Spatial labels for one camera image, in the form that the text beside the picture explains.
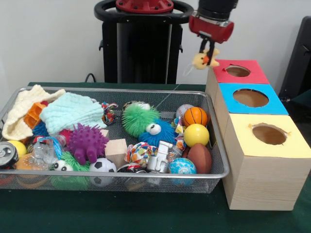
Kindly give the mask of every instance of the orange toy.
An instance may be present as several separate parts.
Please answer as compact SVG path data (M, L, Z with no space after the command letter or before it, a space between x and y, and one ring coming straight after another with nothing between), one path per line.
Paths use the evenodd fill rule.
M202 108L192 107L185 112L183 122L186 127L192 124L201 124L206 126L208 116Z
M31 109L28 111L28 113L26 114L26 116L24 117L24 121L25 123L31 128L33 129L34 127L36 127L37 124L39 124L40 122L40 117L39 115L41 114L42 110L45 108L46 106L44 104L41 103L34 103L31 107Z

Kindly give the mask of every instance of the yellow tennis ball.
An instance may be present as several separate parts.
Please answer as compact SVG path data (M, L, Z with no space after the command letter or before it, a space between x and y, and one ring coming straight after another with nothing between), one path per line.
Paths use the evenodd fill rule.
M18 154L19 157L24 156L25 154L27 154L27 149L26 149L25 145L22 144L21 142L14 141L14 140L11 140L11 141L8 141L8 142L11 143L13 146L15 146L15 148L17 150L17 154Z
M201 124L192 124L186 128L184 140L188 147L193 147L197 143L206 146L209 141L209 132L207 128Z

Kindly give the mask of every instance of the blue fuzzy toy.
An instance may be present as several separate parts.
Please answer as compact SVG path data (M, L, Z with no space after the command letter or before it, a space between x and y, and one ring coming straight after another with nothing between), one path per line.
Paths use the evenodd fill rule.
M50 136L47 128L45 127L45 123L42 121L33 129L34 136Z
M175 141L175 130L174 128L166 121L161 119L154 120L154 124L157 124L161 127L161 131L153 135L150 132L144 132L139 137L139 142L146 142L150 146L158 147L160 141L165 141L168 143L172 143L173 145L176 144Z

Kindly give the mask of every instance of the purple spiky ball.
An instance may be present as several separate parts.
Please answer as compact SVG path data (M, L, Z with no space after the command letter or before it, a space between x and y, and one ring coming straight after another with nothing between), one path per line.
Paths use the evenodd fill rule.
M85 165L87 160L93 164L99 156L104 155L108 141L97 126L92 128L79 123L71 135L67 149L79 164Z

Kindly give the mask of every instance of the table surface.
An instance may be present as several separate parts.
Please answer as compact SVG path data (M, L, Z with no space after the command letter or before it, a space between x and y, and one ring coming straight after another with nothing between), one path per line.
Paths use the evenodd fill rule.
M39 83L42 86L195 90L204 85ZM311 232L311 179L293 211L231 211L211 194L0 190L1 232Z

